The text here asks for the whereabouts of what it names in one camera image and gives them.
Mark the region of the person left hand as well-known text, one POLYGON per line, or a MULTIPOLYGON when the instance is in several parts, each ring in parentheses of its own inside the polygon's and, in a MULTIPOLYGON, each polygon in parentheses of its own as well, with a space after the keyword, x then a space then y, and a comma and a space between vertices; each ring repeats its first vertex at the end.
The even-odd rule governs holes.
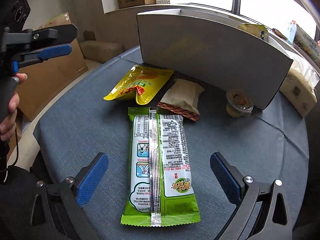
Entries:
POLYGON ((14 91, 8 104, 8 115, 1 122, 1 141, 8 141, 15 133, 17 107, 19 103, 19 94, 14 91))

